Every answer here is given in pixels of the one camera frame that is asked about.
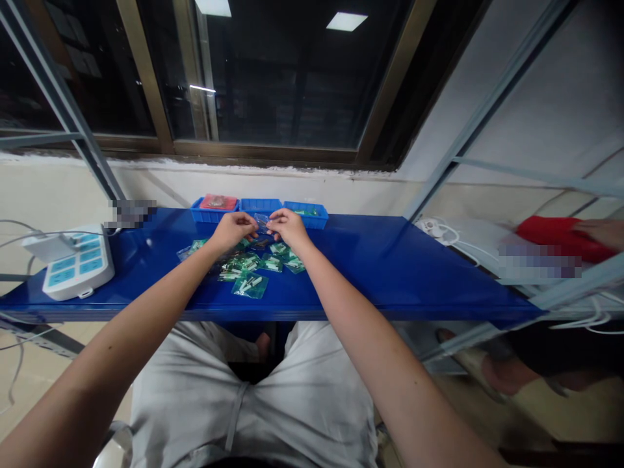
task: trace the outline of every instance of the outlet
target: outlet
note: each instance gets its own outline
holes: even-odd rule
[[[69,270],[65,270],[61,273],[56,273],[50,276],[50,279],[47,283],[48,286],[56,286],[57,284],[62,283],[63,281],[67,281],[72,279],[76,275],[76,269],[71,268]]]
[[[97,270],[98,268],[101,268],[102,265],[103,263],[102,263],[101,257],[95,260],[91,260],[87,263],[83,263],[80,266],[80,274],[86,274],[86,273],[89,273],[90,271]]]
[[[57,262],[52,264],[52,269],[50,270],[50,272],[51,273],[56,273],[56,272],[59,272],[61,270],[64,270],[65,268],[72,267],[75,264],[76,264],[76,257],[70,257],[70,258],[65,259],[65,260],[57,261]]]
[[[96,242],[89,242],[88,244],[81,244],[79,248],[81,252],[86,252],[87,250],[91,250],[97,247],[99,247],[98,240]]]
[[[102,249],[92,250],[91,252],[81,253],[80,254],[80,263],[93,260],[95,258],[102,256]]]

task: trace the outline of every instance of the blue plastic bin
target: blue plastic bin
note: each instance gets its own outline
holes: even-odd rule
[[[318,216],[306,216],[301,215],[301,219],[304,221],[304,226],[308,229],[325,229],[327,220],[330,216],[327,214],[327,210],[323,205],[315,205],[314,203],[298,203],[297,201],[285,201],[284,208],[289,210],[305,210],[312,213],[317,210]]]
[[[200,203],[202,202],[203,197],[199,198],[193,206],[190,208],[190,212],[193,215],[193,219],[195,222],[214,222],[218,223],[223,218],[223,215],[226,213],[233,213],[239,210],[239,206],[241,206],[241,201],[238,200],[236,202],[236,206],[233,210],[214,210],[214,209],[204,209],[200,208]]]
[[[282,208],[277,198],[241,198],[240,211],[253,216],[255,213],[270,216],[274,211]]]

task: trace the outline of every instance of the gray shorts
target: gray shorts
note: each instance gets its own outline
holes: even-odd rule
[[[211,322],[179,322],[137,377],[133,467],[200,468],[225,456],[276,466],[374,467],[369,392],[329,322],[298,322],[284,360],[257,385],[227,362],[253,343]]]

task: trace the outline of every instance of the hand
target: hand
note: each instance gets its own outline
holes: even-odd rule
[[[616,252],[624,250],[624,221],[587,220],[576,223],[573,229],[589,234],[595,241],[611,250]]]
[[[247,213],[242,211],[227,213],[221,218],[213,236],[206,242],[206,245],[216,249],[220,254],[224,254],[238,244],[243,237],[246,237],[248,241],[251,240],[251,237],[258,237],[257,229],[258,223]]]
[[[301,216],[288,208],[277,210],[269,218],[271,218],[271,221],[266,223],[269,229],[267,234],[275,234],[274,238],[276,241],[283,239],[296,255],[299,255],[299,249],[303,248],[305,244],[312,243],[307,235]]]

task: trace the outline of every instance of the glass pane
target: glass pane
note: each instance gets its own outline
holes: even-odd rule
[[[47,99],[2,27],[0,70],[0,129],[61,129]]]
[[[174,138],[325,148],[358,147],[410,3],[138,0]]]
[[[155,135],[116,1],[33,0],[27,4],[91,130]],[[6,48],[1,54],[4,60]],[[20,81],[32,81],[25,66],[12,78],[14,83],[5,89],[9,93],[18,89]],[[24,124],[28,128],[56,128],[34,118],[26,118]]]

